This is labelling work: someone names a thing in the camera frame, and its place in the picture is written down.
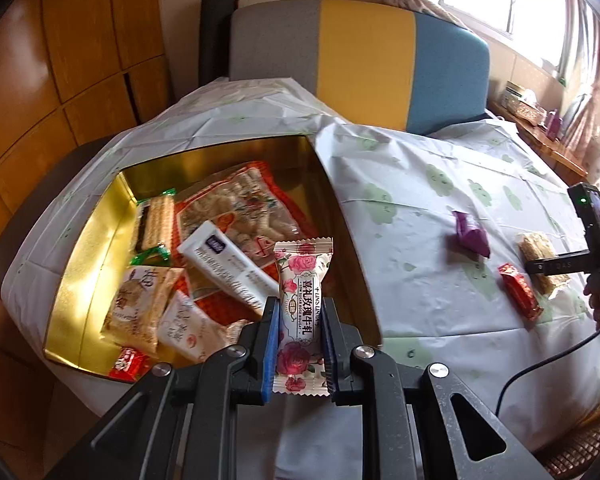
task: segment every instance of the window frame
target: window frame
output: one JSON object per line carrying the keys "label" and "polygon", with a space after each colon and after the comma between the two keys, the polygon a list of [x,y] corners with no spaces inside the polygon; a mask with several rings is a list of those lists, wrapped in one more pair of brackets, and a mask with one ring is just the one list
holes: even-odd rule
{"label": "window frame", "polygon": [[537,65],[539,68],[549,73],[552,77],[560,80],[565,77],[565,60],[567,53],[567,46],[571,43],[571,34],[573,31],[570,27],[569,22],[569,1],[565,0],[567,6],[567,13],[565,15],[565,27],[564,27],[564,37],[563,37],[563,46],[562,52],[560,53],[560,61],[557,66],[554,66],[553,63],[545,60],[544,58],[537,56],[535,54],[525,52],[524,49],[520,47],[519,44],[515,42],[513,39],[513,27],[515,23],[515,0],[510,0],[509,3],[509,16],[507,18],[507,30],[502,30],[500,28],[494,27],[489,23],[484,22],[480,18],[472,15],[471,13],[466,12],[465,10],[458,9],[455,6],[449,5],[444,0],[439,0],[438,4],[443,7],[443,9],[448,10],[449,12],[457,15],[469,28],[472,30],[479,32],[480,34],[487,36],[488,38],[495,40],[499,43],[504,44],[509,47],[511,50],[515,51],[520,56],[525,57],[530,62]]}

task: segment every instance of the wicker chair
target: wicker chair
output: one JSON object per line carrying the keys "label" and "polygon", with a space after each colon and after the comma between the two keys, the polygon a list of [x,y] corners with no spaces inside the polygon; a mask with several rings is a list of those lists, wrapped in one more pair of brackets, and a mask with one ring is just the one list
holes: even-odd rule
{"label": "wicker chair", "polygon": [[569,433],[538,450],[535,457],[556,480],[584,473],[600,454],[600,403]]}

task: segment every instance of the yellow stripe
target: yellow stripe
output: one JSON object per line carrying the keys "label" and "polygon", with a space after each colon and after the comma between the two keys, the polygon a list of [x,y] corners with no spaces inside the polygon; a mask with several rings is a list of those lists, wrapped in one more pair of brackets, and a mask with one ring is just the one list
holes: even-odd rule
{"label": "yellow stripe", "polygon": [[318,98],[354,123],[404,130],[415,64],[413,13],[323,0],[318,41]]}

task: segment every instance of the gray fabric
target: gray fabric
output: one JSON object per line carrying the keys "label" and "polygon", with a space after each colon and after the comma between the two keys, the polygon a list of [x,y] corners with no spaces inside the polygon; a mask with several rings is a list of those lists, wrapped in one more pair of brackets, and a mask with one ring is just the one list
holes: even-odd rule
{"label": "gray fabric", "polygon": [[315,95],[320,0],[280,0],[232,15],[229,78],[292,77]]}

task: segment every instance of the pink rose print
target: pink rose print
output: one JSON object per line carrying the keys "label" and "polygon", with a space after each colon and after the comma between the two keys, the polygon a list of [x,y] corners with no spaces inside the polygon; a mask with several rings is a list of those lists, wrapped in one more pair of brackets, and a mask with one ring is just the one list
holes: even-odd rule
{"label": "pink rose print", "polygon": [[294,280],[285,280],[282,283],[282,290],[293,294],[296,290],[298,290],[298,284]]}
{"label": "pink rose print", "polygon": [[301,392],[305,386],[306,382],[302,377],[298,377],[297,379],[289,377],[285,383],[285,388],[288,392]]}
{"label": "pink rose print", "polygon": [[298,375],[306,370],[309,364],[309,352],[307,352],[300,343],[287,343],[285,347],[278,352],[276,360],[276,370],[279,374]]}
{"label": "pink rose print", "polygon": [[296,274],[301,274],[306,270],[314,270],[315,268],[315,254],[306,254],[291,256],[288,261],[289,269]]}
{"label": "pink rose print", "polygon": [[298,252],[300,254],[313,254],[315,252],[315,246],[313,244],[300,244]]}

